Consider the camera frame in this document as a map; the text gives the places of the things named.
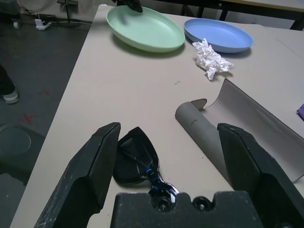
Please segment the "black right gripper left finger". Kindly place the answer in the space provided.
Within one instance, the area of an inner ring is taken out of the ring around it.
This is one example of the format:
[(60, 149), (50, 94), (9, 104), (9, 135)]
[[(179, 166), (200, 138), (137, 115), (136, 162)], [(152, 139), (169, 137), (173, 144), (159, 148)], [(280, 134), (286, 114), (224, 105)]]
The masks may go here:
[(104, 206), (118, 145), (121, 124), (99, 128), (68, 163), (37, 228), (85, 228)]

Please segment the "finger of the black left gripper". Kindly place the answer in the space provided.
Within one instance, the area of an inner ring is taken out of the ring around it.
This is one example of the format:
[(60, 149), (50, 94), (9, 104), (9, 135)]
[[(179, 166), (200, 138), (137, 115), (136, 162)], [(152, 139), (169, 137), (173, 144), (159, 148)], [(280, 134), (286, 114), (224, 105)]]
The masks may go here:
[(136, 12), (142, 12), (143, 10), (139, 0), (113, 0), (113, 3), (116, 3), (117, 6), (126, 5)]

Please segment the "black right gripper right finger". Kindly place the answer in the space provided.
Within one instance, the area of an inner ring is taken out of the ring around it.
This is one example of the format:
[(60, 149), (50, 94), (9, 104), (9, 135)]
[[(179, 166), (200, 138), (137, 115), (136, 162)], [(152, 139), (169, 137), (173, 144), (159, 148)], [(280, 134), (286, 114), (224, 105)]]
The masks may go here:
[(232, 188), (250, 195), (264, 227), (302, 228), (304, 199), (277, 161), (242, 128), (217, 130)]

